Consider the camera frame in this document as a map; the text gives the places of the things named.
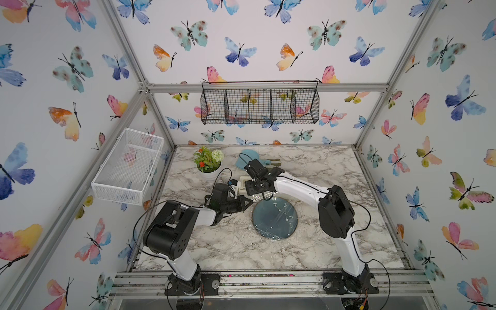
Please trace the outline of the cream plastic wrap dispenser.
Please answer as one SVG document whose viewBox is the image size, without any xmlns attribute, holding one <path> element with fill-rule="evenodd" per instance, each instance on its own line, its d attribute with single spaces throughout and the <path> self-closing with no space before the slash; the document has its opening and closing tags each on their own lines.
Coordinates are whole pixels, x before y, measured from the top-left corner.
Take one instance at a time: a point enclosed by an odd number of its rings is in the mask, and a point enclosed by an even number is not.
<svg viewBox="0 0 496 310">
<path fill-rule="evenodd" d="M 247 189 L 246 189 L 246 183 L 248 181 L 251 181 L 252 179 L 249 176 L 241 176 L 237 180 L 232 181 L 232 189 L 235 191 L 235 196 L 245 196 L 247 198 L 252 199 L 252 195 L 248 195 Z"/>
</svg>

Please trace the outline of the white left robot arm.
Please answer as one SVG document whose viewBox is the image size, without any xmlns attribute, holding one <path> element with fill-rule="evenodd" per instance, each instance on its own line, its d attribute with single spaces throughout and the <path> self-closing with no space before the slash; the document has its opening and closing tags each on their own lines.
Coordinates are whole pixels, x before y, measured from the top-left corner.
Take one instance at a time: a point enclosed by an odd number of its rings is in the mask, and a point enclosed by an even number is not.
<svg viewBox="0 0 496 310">
<path fill-rule="evenodd" d="M 225 183 L 216 184 L 201 207 L 168 200 L 144 232 L 142 244 L 153 255 L 166 259 L 174 276 L 191 281 L 200 272 L 199 265 L 187 250 L 194 228 L 216 226 L 224 218 L 243 213 L 252 205 L 252 199 L 236 196 Z"/>
</svg>

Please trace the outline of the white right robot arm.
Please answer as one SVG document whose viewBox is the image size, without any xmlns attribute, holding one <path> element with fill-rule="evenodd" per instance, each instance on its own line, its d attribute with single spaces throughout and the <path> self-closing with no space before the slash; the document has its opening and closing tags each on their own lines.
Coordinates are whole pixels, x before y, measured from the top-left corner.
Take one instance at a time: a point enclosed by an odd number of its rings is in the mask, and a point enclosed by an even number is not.
<svg viewBox="0 0 496 310">
<path fill-rule="evenodd" d="M 365 275 L 366 263 L 362 257 L 355 232 L 355 211 L 344 190 L 337 185 L 318 186 L 298 179 L 284 169 L 267 169 L 260 161 L 251 160 L 244 167 L 251 177 L 245 182 L 249 196 L 267 192 L 280 193 L 317 209 L 320 228 L 330 236 L 337 246 L 342 262 L 342 271 L 354 278 Z"/>
</svg>

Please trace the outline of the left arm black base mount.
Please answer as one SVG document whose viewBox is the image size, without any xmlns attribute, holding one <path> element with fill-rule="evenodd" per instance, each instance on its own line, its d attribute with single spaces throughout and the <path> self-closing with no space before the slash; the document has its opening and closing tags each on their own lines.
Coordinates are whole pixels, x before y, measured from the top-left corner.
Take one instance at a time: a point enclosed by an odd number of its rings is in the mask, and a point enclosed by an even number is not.
<svg viewBox="0 0 496 310">
<path fill-rule="evenodd" d="M 191 280 L 182 280 L 170 274 L 165 289 L 166 296 L 217 296 L 220 288 L 219 273 L 195 272 Z"/>
</svg>

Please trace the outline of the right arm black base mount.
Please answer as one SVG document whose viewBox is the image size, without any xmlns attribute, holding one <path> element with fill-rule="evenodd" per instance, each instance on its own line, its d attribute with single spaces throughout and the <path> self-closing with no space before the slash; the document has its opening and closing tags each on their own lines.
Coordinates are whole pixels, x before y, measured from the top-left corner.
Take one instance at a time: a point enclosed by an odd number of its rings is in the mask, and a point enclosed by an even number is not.
<svg viewBox="0 0 496 310">
<path fill-rule="evenodd" d="M 328 295 L 379 294 L 378 282 L 367 268 L 358 277 L 345 271 L 323 273 L 322 277 L 323 290 Z"/>
</svg>

